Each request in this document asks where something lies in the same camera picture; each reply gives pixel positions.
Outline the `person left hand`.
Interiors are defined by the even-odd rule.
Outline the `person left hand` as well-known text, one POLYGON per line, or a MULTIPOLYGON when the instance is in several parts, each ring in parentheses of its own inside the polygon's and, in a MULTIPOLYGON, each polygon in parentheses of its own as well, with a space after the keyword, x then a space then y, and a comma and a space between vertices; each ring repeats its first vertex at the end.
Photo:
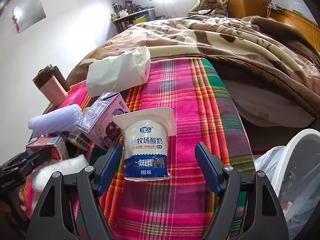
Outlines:
MULTIPOLYGON (((18 198, 20 201, 20 209, 22 212, 27 215, 28 214, 28 209, 27 209, 27 204, 25 201, 24 194, 21 192, 20 188, 15 189, 16 193, 18 194, 18 198)), ((3 200, 4 197, 1 197, 0 201, 0 212, 1 213, 11 213, 11 208, 10 206, 3 200)))

